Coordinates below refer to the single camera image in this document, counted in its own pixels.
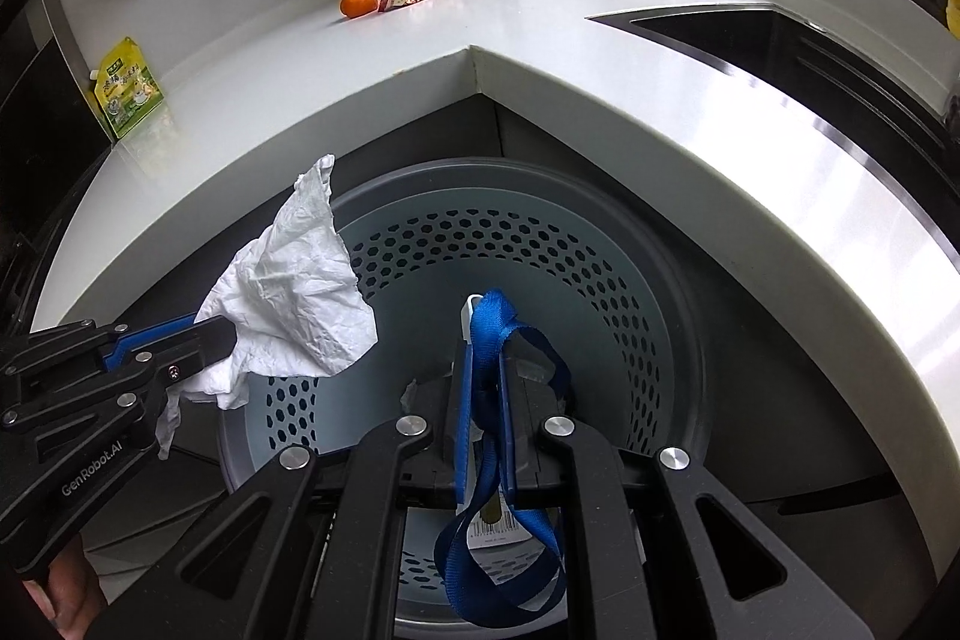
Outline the person's left hand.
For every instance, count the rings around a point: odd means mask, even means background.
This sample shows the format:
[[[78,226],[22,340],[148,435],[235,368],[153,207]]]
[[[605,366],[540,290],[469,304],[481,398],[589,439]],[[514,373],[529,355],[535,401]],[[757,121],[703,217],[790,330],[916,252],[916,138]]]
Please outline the person's left hand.
[[[86,559],[77,534],[50,562],[47,583],[25,581],[44,617],[67,640],[83,640],[89,626],[107,608],[98,574]]]

